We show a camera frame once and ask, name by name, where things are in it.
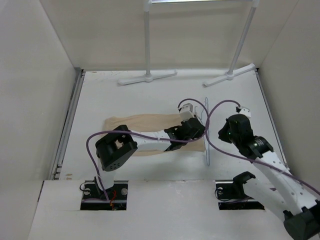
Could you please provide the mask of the beige trousers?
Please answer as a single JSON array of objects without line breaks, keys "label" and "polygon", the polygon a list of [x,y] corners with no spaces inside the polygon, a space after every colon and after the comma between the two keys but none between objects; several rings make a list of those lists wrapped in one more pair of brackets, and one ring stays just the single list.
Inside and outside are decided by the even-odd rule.
[{"label": "beige trousers", "polygon": [[[170,127],[178,126],[181,123],[179,114],[136,114],[127,117],[110,117],[105,119],[102,130],[111,131],[120,125],[127,125],[129,130],[138,132],[158,132]],[[205,152],[204,140],[197,140],[182,146],[174,152]],[[167,152],[152,151],[136,151],[134,157],[146,157],[152,155],[164,154]]]}]

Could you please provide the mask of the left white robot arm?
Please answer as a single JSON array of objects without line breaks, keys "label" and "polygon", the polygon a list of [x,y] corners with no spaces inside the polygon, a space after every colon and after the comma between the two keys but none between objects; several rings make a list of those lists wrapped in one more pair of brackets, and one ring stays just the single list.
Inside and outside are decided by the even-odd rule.
[{"label": "left white robot arm", "polygon": [[83,189],[88,192],[83,201],[98,200],[113,204],[117,196],[114,183],[102,172],[113,172],[122,167],[136,152],[160,151],[172,152],[181,149],[188,143],[200,140],[208,131],[207,125],[191,117],[164,130],[139,132],[130,130],[123,124],[113,130],[100,131],[90,135],[85,147],[94,165],[95,190]]}]

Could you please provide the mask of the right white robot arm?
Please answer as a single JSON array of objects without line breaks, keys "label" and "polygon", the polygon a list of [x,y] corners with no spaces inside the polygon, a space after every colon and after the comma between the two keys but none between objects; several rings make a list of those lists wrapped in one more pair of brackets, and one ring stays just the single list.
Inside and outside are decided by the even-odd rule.
[{"label": "right white robot arm", "polygon": [[271,190],[254,174],[243,172],[233,178],[231,190],[236,197],[248,196],[261,203],[282,221],[294,240],[309,240],[320,233],[319,199],[290,173],[264,137],[254,135],[247,116],[234,114],[227,118],[218,138],[234,144],[241,158],[251,162],[275,187]]}]

